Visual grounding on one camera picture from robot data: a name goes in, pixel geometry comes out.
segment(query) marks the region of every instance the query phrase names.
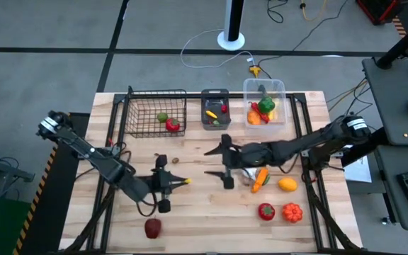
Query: black wire basket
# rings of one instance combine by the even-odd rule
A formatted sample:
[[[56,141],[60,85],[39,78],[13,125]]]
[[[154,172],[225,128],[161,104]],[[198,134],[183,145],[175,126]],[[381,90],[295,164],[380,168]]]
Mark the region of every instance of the black wire basket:
[[[129,104],[125,133],[134,138],[180,137],[187,126],[187,93],[183,89],[133,91],[129,88]],[[159,113],[176,119],[180,128],[170,132],[166,123],[157,120]]]

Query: yellow black tape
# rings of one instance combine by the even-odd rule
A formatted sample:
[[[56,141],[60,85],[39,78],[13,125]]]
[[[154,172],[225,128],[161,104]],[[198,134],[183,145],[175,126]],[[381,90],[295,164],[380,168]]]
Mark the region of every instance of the yellow black tape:
[[[401,23],[401,20],[397,16],[393,18],[393,24],[395,25],[396,30],[399,33],[399,36],[403,38],[407,34],[407,32],[405,31],[404,26]]]
[[[31,207],[29,208],[28,214],[26,215],[25,222],[23,223],[23,227],[21,228],[21,231],[20,231],[20,236],[18,237],[16,245],[15,245],[15,249],[13,250],[14,255],[19,255],[21,252],[21,247],[23,246],[23,240],[26,238],[26,234],[28,233],[28,230],[29,230],[29,225],[33,221],[34,212],[39,203],[40,195],[42,195],[43,187],[45,187],[45,183],[48,178],[48,172],[50,172],[51,165],[53,163],[53,160],[55,159],[56,151],[57,151],[57,144],[55,144],[53,147],[52,153],[50,154],[50,158],[48,159],[48,162],[47,162],[47,166],[45,166],[43,175],[40,179],[39,186],[37,187],[37,191],[35,192],[33,202],[31,203]]]

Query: gray floor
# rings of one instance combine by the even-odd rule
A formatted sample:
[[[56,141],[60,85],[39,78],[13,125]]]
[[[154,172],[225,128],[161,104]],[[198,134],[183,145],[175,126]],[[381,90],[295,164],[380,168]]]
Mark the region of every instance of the gray floor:
[[[222,27],[224,1],[131,0],[118,41],[120,48],[181,48],[190,37]],[[307,1],[314,16],[321,1]],[[333,16],[342,0],[329,0],[325,16]],[[9,1],[0,0],[0,47],[108,47],[121,0]],[[280,8],[285,23],[266,15],[266,1],[246,1],[242,32],[247,49],[290,50],[317,21],[302,19],[298,0]],[[216,49],[214,35],[205,35],[191,48]],[[384,51],[399,40],[391,24],[372,26],[354,1],[336,21],[327,21],[299,50]],[[37,124],[50,109],[89,113],[105,55],[0,53],[0,157],[17,158],[21,168],[37,173],[32,183],[17,183],[20,200],[30,202],[50,153],[51,142],[35,136]],[[219,64],[228,56],[185,56],[189,64]],[[256,60],[264,57],[255,56]],[[327,98],[355,86],[362,78],[362,58],[282,57],[263,68],[285,82],[287,90],[323,90]],[[105,91],[183,88],[242,90],[251,78],[245,57],[217,69],[189,69],[176,55],[116,55]],[[361,97],[373,102],[370,92]],[[331,117],[343,113],[351,99],[340,103]],[[362,109],[356,103],[353,111]],[[371,107],[363,117],[381,126]],[[15,192],[9,198],[16,199]],[[408,232],[383,226],[385,206],[378,195],[352,195],[364,246],[370,250],[408,253]]]

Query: green bell pepper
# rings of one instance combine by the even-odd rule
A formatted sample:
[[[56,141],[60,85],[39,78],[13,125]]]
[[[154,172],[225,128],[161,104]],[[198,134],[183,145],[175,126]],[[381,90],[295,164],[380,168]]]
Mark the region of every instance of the green bell pepper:
[[[270,113],[275,108],[275,103],[270,96],[266,96],[258,103],[258,109],[261,113]]]

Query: wooden table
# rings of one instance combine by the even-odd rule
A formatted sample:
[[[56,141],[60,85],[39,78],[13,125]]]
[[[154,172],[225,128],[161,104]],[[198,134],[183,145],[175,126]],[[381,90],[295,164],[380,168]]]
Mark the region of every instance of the wooden table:
[[[321,91],[305,93],[312,128],[322,128],[329,122],[324,94]],[[86,140],[97,147],[103,147],[105,144],[113,96],[114,93],[98,93],[93,102]],[[223,189],[219,178],[204,174],[204,171],[224,170],[221,155],[203,155],[218,145],[222,133],[230,134],[233,143],[238,145],[268,140],[290,140],[296,137],[290,104],[287,109],[289,114],[286,128],[268,137],[246,134],[242,100],[231,99],[229,104],[232,123],[226,131],[205,131],[200,123],[200,100],[188,99],[188,122],[184,137],[135,139],[129,134],[125,135],[127,147],[132,150],[130,163],[137,169],[137,174],[150,174],[156,159],[155,153],[167,154],[170,162],[174,157],[178,157],[180,162],[169,163],[166,169],[177,176],[191,178],[193,182],[174,190],[170,197],[171,212],[155,213],[155,217],[163,224],[158,239],[146,238],[146,218],[139,215],[134,202],[122,191],[118,191],[114,201],[107,252],[247,253],[317,250],[305,185],[300,180],[300,160],[288,174],[299,183],[298,189],[292,193],[279,189],[278,180],[285,175],[278,168],[269,169],[271,180],[255,194],[250,192],[249,187],[242,185],[238,171],[234,171],[235,188],[228,191]],[[292,160],[287,162],[284,168],[288,169],[291,164]],[[333,159],[331,165],[341,166],[341,162]],[[90,164],[82,161],[78,174],[89,168]],[[344,173],[333,169],[326,169],[322,173],[332,216],[352,242],[361,247]],[[91,217],[97,180],[98,172],[92,171],[76,181],[62,233],[61,249],[73,242]],[[286,222],[280,214],[282,206],[289,202],[299,204],[304,212],[303,220],[296,224]],[[257,217],[256,209],[260,203],[270,203],[275,207],[277,215],[270,222]],[[144,206],[142,209],[145,213],[150,210]],[[328,246],[324,221],[322,218],[319,221],[324,243]],[[102,224],[103,217],[98,226],[96,245],[100,242]]]

